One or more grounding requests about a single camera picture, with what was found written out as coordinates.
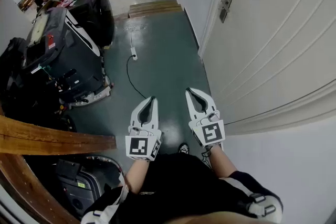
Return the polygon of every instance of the sneaker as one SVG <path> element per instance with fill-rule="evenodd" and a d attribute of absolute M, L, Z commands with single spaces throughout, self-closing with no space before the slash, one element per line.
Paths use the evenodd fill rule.
<path fill-rule="evenodd" d="M 179 153 L 189 154 L 189 146 L 187 143 L 182 143 L 178 149 Z"/>

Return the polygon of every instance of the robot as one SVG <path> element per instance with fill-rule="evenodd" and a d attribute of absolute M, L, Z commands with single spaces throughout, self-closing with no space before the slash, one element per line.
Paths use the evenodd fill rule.
<path fill-rule="evenodd" d="M 185 97 L 191 121 L 189 127 L 201 147 L 209 148 L 225 139 L 224 122 L 212 97 L 203 91 L 187 88 Z M 202 108 L 196 109 L 194 102 Z M 132 159 L 154 161 L 161 146 L 158 100 L 149 97 L 132 112 L 131 125 L 126 136 L 126 155 Z"/>

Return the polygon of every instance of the floor cleaning robot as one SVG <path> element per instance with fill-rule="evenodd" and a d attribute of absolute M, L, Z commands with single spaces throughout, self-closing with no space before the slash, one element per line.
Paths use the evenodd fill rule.
<path fill-rule="evenodd" d="M 42 10 L 27 41 L 22 70 L 43 81 L 70 108 L 110 94 L 98 46 L 66 8 Z"/>

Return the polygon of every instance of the door handle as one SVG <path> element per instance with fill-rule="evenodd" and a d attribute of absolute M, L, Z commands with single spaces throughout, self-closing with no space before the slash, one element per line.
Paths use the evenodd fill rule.
<path fill-rule="evenodd" d="M 219 18 L 221 19 L 222 23 L 224 22 L 226 15 L 230 12 L 230 5 L 232 0 L 221 0 L 219 4 L 219 9 L 221 12 L 219 14 Z"/>

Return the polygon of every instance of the wooden step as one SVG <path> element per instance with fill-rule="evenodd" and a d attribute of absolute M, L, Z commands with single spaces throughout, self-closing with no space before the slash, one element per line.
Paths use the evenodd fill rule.
<path fill-rule="evenodd" d="M 113 16 L 114 21 L 116 22 L 117 20 L 125 20 L 128 19 L 128 13 L 122 13 L 118 15 Z"/>
<path fill-rule="evenodd" d="M 177 1 L 155 1 L 131 5 L 129 17 L 141 17 L 156 13 L 181 12 L 181 5 Z"/>

